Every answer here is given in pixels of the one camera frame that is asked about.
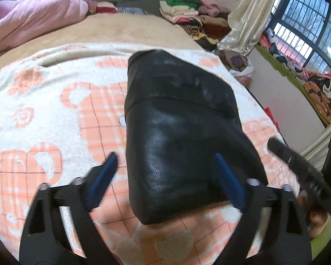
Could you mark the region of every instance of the orange plaid blanket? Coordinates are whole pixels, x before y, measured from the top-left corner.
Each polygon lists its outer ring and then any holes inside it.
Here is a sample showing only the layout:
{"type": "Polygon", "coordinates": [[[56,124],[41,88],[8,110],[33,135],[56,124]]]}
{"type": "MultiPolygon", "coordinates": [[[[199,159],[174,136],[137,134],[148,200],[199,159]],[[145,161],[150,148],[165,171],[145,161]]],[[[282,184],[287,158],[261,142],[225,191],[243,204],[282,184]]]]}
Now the orange plaid blanket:
{"type": "MultiPolygon", "coordinates": [[[[43,50],[0,72],[0,239],[18,257],[24,220],[42,182],[69,183],[101,164],[110,151],[118,171],[101,206],[92,213],[110,250],[125,265],[212,264],[240,219],[229,203],[158,225],[133,214],[125,160],[127,60],[143,45],[69,44],[43,50]]],[[[164,49],[224,79],[234,90],[243,130],[256,147],[270,186],[299,185],[285,164],[270,154],[272,121],[217,56],[202,50],[164,49]]],[[[255,254],[269,212],[254,240],[255,254]]],[[[67,209],[62,210],[75,252],[83,255],[67,209]]]]}

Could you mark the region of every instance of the green windowsill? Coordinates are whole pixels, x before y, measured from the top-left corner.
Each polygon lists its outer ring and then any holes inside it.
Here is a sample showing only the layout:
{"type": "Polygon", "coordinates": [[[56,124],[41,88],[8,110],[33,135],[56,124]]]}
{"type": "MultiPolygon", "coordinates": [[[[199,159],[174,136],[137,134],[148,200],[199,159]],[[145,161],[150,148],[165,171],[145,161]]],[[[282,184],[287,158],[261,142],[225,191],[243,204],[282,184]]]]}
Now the green windowsill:
{"type": "Polygon", "coordinates": [[[273,66],[275,70],[278,70],[283,77],[286,77],[291,84],[293,84],[308,100],[313,109],[316,111],[317,115],[320,117],[324,126],[327,127],[330,123],[320,114],[320,112],[315,107],[315,102],[310,98],[308,93],[305,91],[304,87],[297,81],[294,74],[285,68],[274,56],[264,49],[261,45],[256,44],[255,48],[259,51],[259,53],[273,66]]]}
{"type": "Polygon", "coordinates": [[[313,260],[317,255],[319,255],[322,249],[325,248],[325,246],[330,241],[330,239],[331,239],[331,216],[329,216],[329,221],[327,222],[326,227],[319,234],[319,236],[317,236],[316,238],[310,241],[311,255],[313,260]]]}

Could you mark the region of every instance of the beige blanket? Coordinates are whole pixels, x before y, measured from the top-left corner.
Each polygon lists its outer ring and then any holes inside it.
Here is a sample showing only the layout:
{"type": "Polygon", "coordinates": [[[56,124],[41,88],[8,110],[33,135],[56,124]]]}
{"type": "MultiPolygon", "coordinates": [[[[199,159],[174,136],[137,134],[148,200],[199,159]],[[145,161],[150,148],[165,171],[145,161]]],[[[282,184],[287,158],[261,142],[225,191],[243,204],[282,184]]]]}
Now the beige blanket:
{"type": "Polygon", "coordinates": [[[156,16],[95,14],[77,24],[0,53],[0,69],[40,50],[77,42],[119,42],[172,49],[201,49],[185,32],[177,30],[173,25],[156,16]]]}

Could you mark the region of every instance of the cream satin curtain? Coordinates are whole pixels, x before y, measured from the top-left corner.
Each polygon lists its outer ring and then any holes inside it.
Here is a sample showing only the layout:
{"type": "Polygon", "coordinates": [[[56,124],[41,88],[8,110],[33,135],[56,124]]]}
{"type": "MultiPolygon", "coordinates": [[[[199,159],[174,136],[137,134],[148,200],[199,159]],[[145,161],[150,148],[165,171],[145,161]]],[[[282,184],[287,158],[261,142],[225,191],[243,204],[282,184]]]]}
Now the cream satin curtain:
{"type": "Polygon", "coordinates": [[[248,55],[260,40],[275,0],[242,0],[228,16],[232,31],[218,44],[219,50],[248,55]]]}
{"type": "Polygon", "coordinates": [[[324,165],[327,152],[329,151],[328,145],[331,137],[331,124],[324,130],[324,132],[308,146],[301,156],[303,156],[307,161],[309,161],[316,169],[321,170],[324,165]]]}

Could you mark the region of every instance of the red cloth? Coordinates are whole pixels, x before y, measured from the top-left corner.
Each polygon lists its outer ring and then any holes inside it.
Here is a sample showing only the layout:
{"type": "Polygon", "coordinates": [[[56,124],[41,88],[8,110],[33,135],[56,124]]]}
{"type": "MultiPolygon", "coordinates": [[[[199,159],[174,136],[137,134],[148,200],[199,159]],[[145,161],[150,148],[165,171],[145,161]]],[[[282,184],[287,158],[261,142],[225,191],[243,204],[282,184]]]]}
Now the red cloth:
{"type": "Polygon", "coordinates": [[[214,24],[204,24],[203,29],[206,35],[213,39],[221,40],[224,36],[228,35],[230,28],[225,28],[214,24]]]}
{"type": "Polygon", "coordinates": [[[187,18],[180,18],[179,20],[177,20],[177,24],[179,23],[189,23],[190,22],[190,19],[187,19],[187,18]]]}
{"type": "Polygon", "coordinates": [[[261,37],[260,37],[260,45],[262,45],[265,49],[267,49],[267,51],[270,51],[271,49],[271,44],[268,40],[268,38],[261,34],[261,37]]]}
{"type": "Polygon", "coordinates": [[[118,11],[111,7],[97,7],[96,13],[116,14],[118,11]]]}
{"type": "Polygon", "coordinates": [[[278,123],[275,121],[274,116],[272,115],[272,112],[270,111],[270,108],[265,108],[264,112],[268,115],[268,117],[272,120],[272,122],[274,123],[274,125],[277,128],[277,131],[280,133],[280,127],[278,126],[278,123]]]}

